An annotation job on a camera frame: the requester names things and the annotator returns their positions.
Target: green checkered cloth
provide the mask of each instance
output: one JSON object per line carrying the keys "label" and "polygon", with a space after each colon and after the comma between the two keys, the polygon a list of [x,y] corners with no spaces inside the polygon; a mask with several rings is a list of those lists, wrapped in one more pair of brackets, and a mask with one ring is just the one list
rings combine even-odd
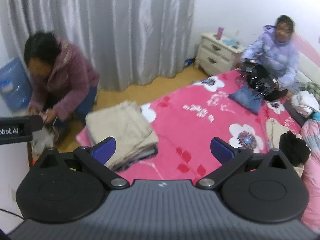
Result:
{"label": "green checkered cloth", "polygon": [[313,83],[313,82],[308,82],[308,83],[300,83],[300,90],[302,91],[308,91],[310,94],[313,94],[320,103],[320,85]]}

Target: black hair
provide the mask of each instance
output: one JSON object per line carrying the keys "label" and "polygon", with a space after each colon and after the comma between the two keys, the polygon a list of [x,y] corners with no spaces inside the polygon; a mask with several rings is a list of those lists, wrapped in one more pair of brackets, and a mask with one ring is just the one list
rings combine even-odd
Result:
{"label": "black hair", "polygon": [[288,17],[287,15],[281,15],[276,22],[276,27],[278,26],[279,23],[286,23],[289,26],[289,31],[290,33],[294,32],[294,22],[293,20]]}
{"label": "black hair", "polygon": [[27,39],[23,58],[27,66],[31,58],[38,58],[53,66],[60,53],[61,47],[53,32],[38,32]]}

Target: blue plastic container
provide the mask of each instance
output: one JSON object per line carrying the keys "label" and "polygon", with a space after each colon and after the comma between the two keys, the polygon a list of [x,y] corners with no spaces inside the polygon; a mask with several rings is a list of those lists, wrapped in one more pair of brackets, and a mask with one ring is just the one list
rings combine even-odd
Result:
{"label": "blue plastic container", "polygon": [[0,93],[12,112],[28,107],[32,89],[19,58],[0,68]]}

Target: pink floral blanket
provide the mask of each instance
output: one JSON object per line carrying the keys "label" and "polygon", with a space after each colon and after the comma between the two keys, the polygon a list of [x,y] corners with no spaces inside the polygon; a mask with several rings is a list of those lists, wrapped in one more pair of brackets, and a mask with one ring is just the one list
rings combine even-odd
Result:
{"label": "pink floral blanket", "polygon": [[211,154],[210,141],[219,137],[233,147],[268,151],[265,123],[275,118],[292,132],[300,126],[285,111],[285,99],[263,102],[255,115],[228,98],[244,81],[237,70],[212,76],[142,106],[159,137],[158,155],[119,173],[134,179],[191,179],[195,183],[221,164]]}

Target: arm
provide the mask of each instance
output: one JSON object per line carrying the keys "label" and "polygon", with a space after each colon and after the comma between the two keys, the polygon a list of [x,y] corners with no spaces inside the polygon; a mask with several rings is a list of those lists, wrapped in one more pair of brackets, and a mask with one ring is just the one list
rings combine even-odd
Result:
{"label": "arm", "polygon": [[246,58],[255,59],[258,54],[263,53],[263,44],[264,34],[260,35],[254,43],[245,48],[241,61],[244,62]]}
{"label": "arm", "polygon": [[298,72],[298,62],[299,54],[295,48],[292,48],[289,55],[287,70],[282,77],[278,78],[279,90],[284,90],[294,83]]}
{"label": "arm", "polygon": [[41,112],[47,101],[47,97],[48,97],[47,90],[32,78],[32,96],[29,103],[29,108],[34,107],[39,112]]}
{"label": "arm", "polygon": [[88,74],[83,55],[80,52],[75,54],[69,64],[71,90],[53,107],[61,121],[66,120],[74,112],[89,91]]}

